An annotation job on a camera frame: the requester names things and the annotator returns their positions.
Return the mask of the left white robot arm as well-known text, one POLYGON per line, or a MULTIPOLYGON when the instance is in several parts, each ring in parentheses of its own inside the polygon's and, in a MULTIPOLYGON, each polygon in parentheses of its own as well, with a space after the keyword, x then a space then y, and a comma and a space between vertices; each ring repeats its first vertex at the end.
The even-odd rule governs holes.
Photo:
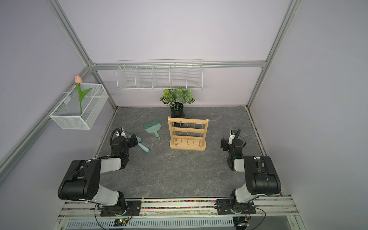
POLYGON ((70 164, 59 188, 61 200, 86 201, 106 207, 111 215, 127 214, 129 206, 123 192, 108 189, 100 184, 101 174, 125 169, 130 148, 138 145, 136 135, 110 138, 111 156, 91 160, 74 160, 70 164))

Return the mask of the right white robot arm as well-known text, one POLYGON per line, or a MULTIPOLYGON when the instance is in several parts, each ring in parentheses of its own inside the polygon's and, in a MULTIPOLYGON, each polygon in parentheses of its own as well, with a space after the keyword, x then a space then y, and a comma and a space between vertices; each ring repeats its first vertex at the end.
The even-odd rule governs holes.
POLYGON ((246 143, 233 138, 221 139, 220 148, 227 151, 228 167, 235 172, 243 172, 245 184, 230 194, 229 208, 234 214, 255 213, 253 201, 261 196, 281 193, 281 182, 274 164, 268 156, 243 155, 246 143))

